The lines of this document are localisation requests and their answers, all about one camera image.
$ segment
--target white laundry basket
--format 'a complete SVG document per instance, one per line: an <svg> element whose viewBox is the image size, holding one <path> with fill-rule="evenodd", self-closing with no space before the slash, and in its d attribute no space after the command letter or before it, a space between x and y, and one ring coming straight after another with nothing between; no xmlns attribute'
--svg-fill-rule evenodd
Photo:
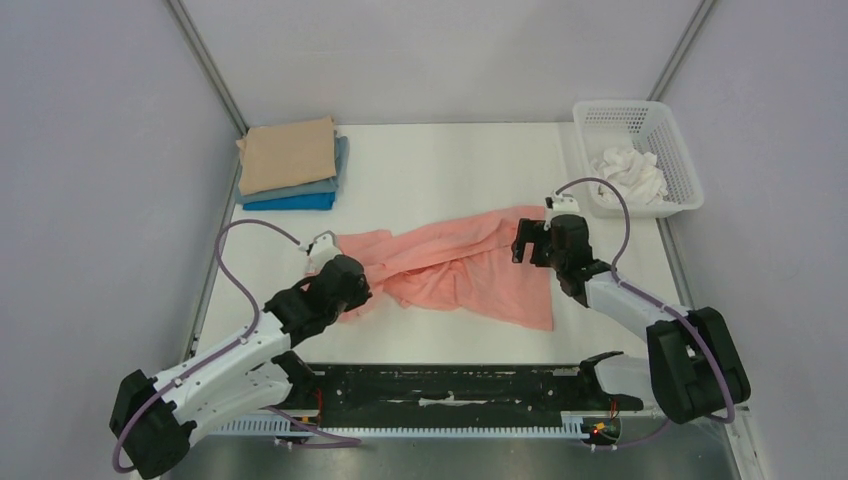
<svg viewBox="0 0 848 480"><path fill-rule="evenodd" d="M578 102L573 112L584 176L596 176L589 162L602 158L609 147L633 147L641 153L652 152L657 156L657 167L668 182L668 202L662 205L628 204L631 216L663 218L704 204L704 192L692 167L689 150L666 105L639 100L595 100ZM595 216L623 215L617 202L609 203L601 198L597 184L585 185L589 191L589 211Z"/></svg>

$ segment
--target white cable clip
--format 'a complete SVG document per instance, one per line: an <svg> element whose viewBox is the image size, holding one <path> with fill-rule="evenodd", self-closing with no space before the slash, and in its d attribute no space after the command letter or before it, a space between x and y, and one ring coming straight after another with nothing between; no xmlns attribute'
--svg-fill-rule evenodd
<svg viewBox="0 0 848 480"><path fill-rule="evenodd" d="M545 230L550 230L551 220L555 216L564 213L580 213L577 200L571 194L551 193L550 197L545 198Z"/></svg>

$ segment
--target white wall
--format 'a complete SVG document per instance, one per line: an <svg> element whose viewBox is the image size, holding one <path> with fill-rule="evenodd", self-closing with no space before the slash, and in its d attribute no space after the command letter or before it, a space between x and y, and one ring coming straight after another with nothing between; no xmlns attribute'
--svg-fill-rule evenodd
<svg viewBox="0 0 848 480"><path fill-rule="evenodd" d="M751 377L769 478L846 478L848 2L720 2L664 101L706 204L673 219Z"/></svg>
<svg viewBox="0 0 848 480"><path fill-rule="evenodd" d="M552 121L644 98L698 0L185 0L251 125Z"/></svg>
<svg viewBox="0 0 848 480"><path fill-rule="evenodd" d="M0 478L114 478L118 384L181 353L236 134L156 0L2 2L0 125Z"/></svg>

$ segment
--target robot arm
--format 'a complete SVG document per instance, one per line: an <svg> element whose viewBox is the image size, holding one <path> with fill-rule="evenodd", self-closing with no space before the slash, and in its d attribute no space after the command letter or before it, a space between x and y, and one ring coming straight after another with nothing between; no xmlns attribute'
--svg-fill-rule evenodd
<svg viewBox="0 0 848 480"><path fill-rule="evenodd" d="M562 198L557 204L554 201L548 199L549 212L556 212L558 206L559 211L569 210L562 208ZM682 306L649 301L658 297L635 287L609 264L593 257L583 217L549 214L546 221L522 219L512 245L513 262L523 261L528 243L533 245L530 263L553 268L566 295L608 315L648 344L647 360L610 352L582 362L580 373L595 388L656 403L676 423L725 407L705 352L671 311L685 317L703 338L733 403L750 397L748 378L721 314L712 308L687 312Z"/></svg>
<svg viewBox="0 0 848 480"><path fill-rule="evenodd" d="M173 468L207 433L290 395L311 390L312 372L291 349L335 323L371 296L356 260L341 254L331 233L308 251L318 274L269 300L254 331L242 327L202 355L148 378L141 370L121 382L109 428L120 438L130 418L157 393L132 426L123 449L142 478ZM234 341L240 345L220 354ZM190 377L185 373L196 368ZM166 386L174 383L173 388Z"/></svg>

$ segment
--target pink cloth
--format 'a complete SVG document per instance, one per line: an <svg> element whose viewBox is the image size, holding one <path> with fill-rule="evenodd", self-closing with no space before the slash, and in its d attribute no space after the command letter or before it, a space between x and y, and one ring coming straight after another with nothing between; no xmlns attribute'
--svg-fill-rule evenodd
<svg viewBox="0 0 848 480"><path fill-rule="evenodd" d="M365 267L374 299L385 292L401 306L464 307L528 328L553 330L550 274L512 263L518 220L543 218L542 207L513 207L427 225L399 236L388 230L339 235L339 248Z"/></svg>

